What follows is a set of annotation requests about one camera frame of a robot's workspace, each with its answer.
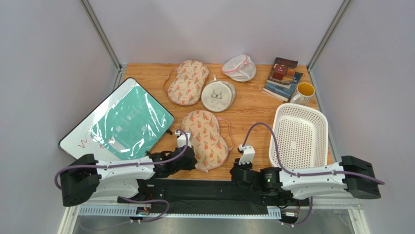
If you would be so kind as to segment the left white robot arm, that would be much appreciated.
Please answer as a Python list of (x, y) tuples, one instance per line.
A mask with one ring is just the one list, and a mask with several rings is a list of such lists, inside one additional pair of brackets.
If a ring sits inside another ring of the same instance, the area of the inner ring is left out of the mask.
[(167, 178), (180, 170), (195, 169), (197, 159), (189, 146), (147, 154), (126, 161), (103, 161), (86, 154), (55, 176), (62, 203), (72, 207), (99, 197), (132, 198), (142, 192), (140, 180)]

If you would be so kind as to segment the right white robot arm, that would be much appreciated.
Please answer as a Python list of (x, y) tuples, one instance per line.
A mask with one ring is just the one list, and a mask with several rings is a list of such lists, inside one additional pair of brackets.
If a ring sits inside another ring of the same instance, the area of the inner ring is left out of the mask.
[(252, 165), (235, 160), (231, 180), (263, 196), (303, 200), (317, 195), (349, 193), (358, 199), (380, 199), (379, 185), (371, 163), (342, 156), (331, 165), (303, 169), (268, 167), (254, 171)]

